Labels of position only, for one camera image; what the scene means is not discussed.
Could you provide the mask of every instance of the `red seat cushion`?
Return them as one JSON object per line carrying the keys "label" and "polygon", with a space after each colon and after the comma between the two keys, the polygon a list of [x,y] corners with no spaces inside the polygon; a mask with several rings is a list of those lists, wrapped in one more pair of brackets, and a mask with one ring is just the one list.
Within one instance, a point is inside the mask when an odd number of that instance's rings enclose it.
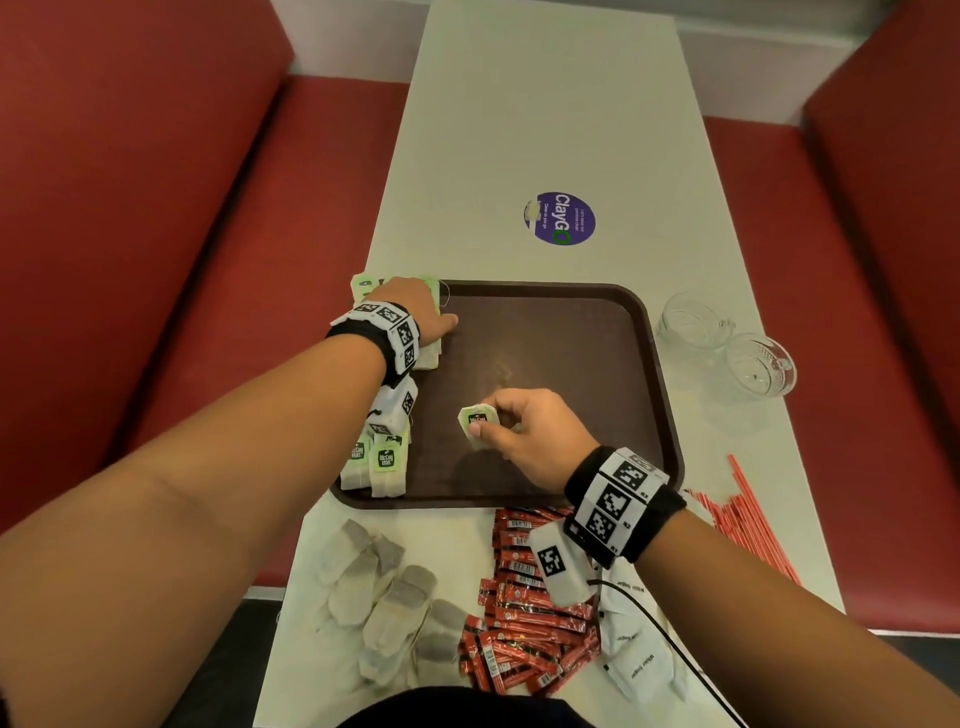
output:
{"label": "red seat cushion", "polygon": [[847,611],[960,633],[960,489],[800,133],[706,121],[764,327],[797,359],[786,403]]}
{"label": "red seat cushion", "polygon": [[[131,447],[315,344],[364,269],[407,86],[292,77],[158,362]],[[286,584],[296,534],[258,584]]]}
{"label": "red seat cushion", "polygon": [[103,462],[291,58],[269,0],[0,2],[0,532]]}
{"label": "red seat cushion", "polygon": [[806,104],[942,405],[960,429],[960,3],[909,0]]}

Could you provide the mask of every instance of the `table surface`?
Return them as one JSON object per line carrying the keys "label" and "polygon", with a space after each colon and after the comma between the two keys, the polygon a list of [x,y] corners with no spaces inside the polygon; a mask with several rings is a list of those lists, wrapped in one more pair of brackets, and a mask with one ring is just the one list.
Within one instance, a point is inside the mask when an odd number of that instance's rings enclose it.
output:
{"label": "table surface", "polygon": [[[551,191],[590,205],[596,231],[586,242],[552,245],[528,231],[528,201]],[[672,294],[708,288],[738,330],[762,330],[680,42],[663,16],[435,0],[367,270],[617,283],[654,315]],[[722,407],[669,357],[663,369],[684,484],[715,500],[735,493],[726,462],[735,453],[804,585],[842,609],[783,401]],[[436,597],[480,611],[492,511],[360,512],[325,495],[300,533],[256,726],[332,726],[372,699],[338,692],[343,666],[315,632],[324,596],[311,564],[346,518],[406,546],[407,563],[437,574]],[[640,716],[658,726],[729,722],[699,686],[686,704],[665,691],[634,706],[596,664],[559,697],[601,728],[636,726]]]}

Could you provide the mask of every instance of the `purple sticker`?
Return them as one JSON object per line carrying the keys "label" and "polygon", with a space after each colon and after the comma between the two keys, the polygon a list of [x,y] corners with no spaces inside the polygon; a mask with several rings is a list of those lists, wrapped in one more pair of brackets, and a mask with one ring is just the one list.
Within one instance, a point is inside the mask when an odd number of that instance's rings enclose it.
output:
{"label": "purple sticker", "polygon": [[553,245],[579,245],[597,227],[589,205],[565,192],[538,195],[535,203],[527,205],[523,219],[534,235]]}

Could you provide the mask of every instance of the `clear glass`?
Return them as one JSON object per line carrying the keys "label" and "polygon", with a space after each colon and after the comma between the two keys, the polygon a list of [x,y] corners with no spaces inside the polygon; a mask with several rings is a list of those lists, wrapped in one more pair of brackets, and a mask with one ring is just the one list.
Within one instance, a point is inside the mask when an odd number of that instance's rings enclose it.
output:
{"label": "clear glass", "polygon": [[724,350],[727,371],[755,397],[783,397],[797,386],[797,367],[787,350],[761,333],[740,333]]}
{"label": "clear glass", "polygon": [[736,324],[708,301],[696,291],[671,297],[660,316],[663,339],[700,350],[719,349],[726,344]]}

